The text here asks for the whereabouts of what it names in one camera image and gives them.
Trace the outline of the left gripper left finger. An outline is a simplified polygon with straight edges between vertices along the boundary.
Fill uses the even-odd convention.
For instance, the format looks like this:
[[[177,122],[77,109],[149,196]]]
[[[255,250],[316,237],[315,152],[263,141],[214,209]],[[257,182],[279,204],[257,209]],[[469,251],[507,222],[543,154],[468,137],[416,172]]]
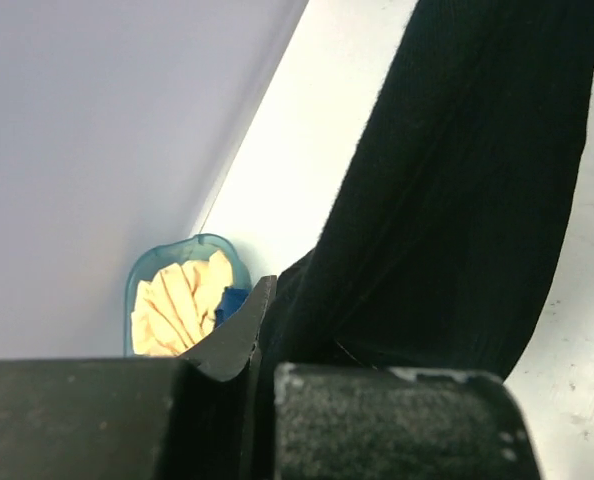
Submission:
[[[0,479],[246,479],[276,290],[178,357],[0,361]]]

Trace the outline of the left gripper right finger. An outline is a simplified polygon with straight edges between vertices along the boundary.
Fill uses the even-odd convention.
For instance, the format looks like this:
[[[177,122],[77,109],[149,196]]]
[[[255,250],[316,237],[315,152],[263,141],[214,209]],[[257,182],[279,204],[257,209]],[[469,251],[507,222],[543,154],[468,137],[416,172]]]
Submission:
[[[276,479],[540,476],[520,409],[489,373],[282,364]]]

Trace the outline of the black t shirt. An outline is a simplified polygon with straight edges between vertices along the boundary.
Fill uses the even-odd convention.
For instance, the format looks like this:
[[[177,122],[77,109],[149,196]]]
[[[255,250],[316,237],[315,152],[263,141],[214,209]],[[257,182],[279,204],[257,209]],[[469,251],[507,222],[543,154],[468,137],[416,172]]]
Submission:
[[[594,1],[420,1],[262,370],[338,360],[507,377],[568,226]]]

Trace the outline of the beige t shirt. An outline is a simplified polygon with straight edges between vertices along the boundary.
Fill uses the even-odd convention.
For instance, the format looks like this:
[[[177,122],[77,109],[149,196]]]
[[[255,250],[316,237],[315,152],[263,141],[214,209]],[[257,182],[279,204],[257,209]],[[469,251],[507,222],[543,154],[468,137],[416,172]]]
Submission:
[[[221,250],[206,260],[171,263],[137,283],[129,309],[132,351],[140,356],[178,356],[216,327],[216,311],[234,285],[233,267]]]

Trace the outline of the blue t shirt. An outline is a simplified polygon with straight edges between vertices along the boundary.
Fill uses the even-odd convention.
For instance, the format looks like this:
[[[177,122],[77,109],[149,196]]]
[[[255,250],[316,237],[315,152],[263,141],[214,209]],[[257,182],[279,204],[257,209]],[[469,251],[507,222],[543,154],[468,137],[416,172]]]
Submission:
[[[245,303],[250,291],[235,287],[224,290],[221,301],[215,309],[215,327],[220,327],[233,316]]]

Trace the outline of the teal plastic basket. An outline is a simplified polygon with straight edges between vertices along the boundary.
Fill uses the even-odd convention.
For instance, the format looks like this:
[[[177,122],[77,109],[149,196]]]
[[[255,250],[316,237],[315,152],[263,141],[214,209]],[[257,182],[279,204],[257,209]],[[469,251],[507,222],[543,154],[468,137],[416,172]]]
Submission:
[[[207,261],[221,250],[233,269],[232,287],[252,290],[248,268],[242,262],[235,247],[225,238],[214,234],[197,234],[188,239],[168,245],[160,245],[145,252],[133,265],[124,295],[124,356],[134,357],[131,336],[131,313],[134,309],[137,286],[140,281],[151,281],[162,268],[172,263],[183,264],[188,260]]]

